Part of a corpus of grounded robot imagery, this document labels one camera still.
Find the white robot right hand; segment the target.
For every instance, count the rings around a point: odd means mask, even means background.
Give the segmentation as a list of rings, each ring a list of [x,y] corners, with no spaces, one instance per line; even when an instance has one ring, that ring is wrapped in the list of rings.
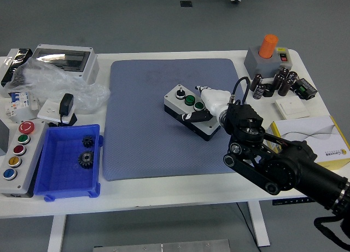
[[[217,121],[220,122],[220,117],[228,110],[231,93],[208,86],[196,86],[195,89],[200,92],[205,110],[182,114],[178,119],[185,122],[204,122],[216,117]]]

